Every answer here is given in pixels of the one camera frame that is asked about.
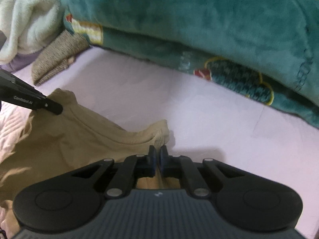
teal blanket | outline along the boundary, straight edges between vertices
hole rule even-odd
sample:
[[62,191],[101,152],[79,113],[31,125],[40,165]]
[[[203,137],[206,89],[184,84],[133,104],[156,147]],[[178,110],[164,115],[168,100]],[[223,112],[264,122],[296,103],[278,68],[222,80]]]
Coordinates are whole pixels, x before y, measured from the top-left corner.
[[91,44],[217,82],[319,127],[319,0],[62,0]]

folded blanket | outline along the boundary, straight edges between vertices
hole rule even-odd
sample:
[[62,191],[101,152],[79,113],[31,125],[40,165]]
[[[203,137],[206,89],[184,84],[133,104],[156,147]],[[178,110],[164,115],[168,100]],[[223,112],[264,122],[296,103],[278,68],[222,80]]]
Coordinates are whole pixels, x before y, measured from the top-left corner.
[[61,31],[62,17],[60,0],[0,0],[0,30],[7,37],[0,65],[50,44]]
[[40,85],[68,68],[73,56],[89,47],[87,40],[79,35],[62,32],[45,48],[32,65],[31,76],[35,85]]
[[[190,74],[207,69],[205,79],[225,78],[218,83],[319,127],[319,0],[61,2],[65,27],[91,44]],[[216,72],[216,57],[230,70]]]

silver screw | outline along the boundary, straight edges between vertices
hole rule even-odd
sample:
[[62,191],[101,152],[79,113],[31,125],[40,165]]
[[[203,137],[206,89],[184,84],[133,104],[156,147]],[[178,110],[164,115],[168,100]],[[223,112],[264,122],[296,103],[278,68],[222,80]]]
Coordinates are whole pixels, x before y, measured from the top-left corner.
[[121,196],[123,193],[122,190],[118,189],[118,188],[112,188],[107,190],[106,194],[110,197],[118,197]]
[[205,188],[198,188],[194,190],[194,194],[198,197],[205,197],[209,194],[209,190]]

yellow embroidered outline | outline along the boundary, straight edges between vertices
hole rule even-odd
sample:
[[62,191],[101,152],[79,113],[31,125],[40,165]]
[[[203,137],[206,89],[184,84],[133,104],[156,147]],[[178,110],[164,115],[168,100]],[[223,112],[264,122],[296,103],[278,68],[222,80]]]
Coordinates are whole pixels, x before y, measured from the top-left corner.
[[[215,61],[218,61],[218,60],[227,60],[227,61],[229,61],[228,59],[226,59],[224,57],[220,57],[220,56],[212,57],[212,58],[209,58],[204,63],[204,68],[207,69],[208,63],[215,62]],[[263,81],[263,76],[262,76],[262,74],[260,72],[258,72],[258,76],[259,76],[259,84],[263,84],[264,86],[266,86],[270,90],[270,100],[268,102],[264,103],[267,106],[270,106],[270,105],[272,105],[272,103],[273,103],[273,101],[275,99],[274,90],[272,89],[272,86],[269,83]]]

clothing tag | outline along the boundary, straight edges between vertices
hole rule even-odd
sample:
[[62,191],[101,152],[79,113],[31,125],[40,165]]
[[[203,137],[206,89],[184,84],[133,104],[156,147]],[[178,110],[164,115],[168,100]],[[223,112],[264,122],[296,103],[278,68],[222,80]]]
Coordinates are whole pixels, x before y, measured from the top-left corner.
[[0,30],[0,49],[2,49],[5,41],[7,40],[7,37],[5,34]]

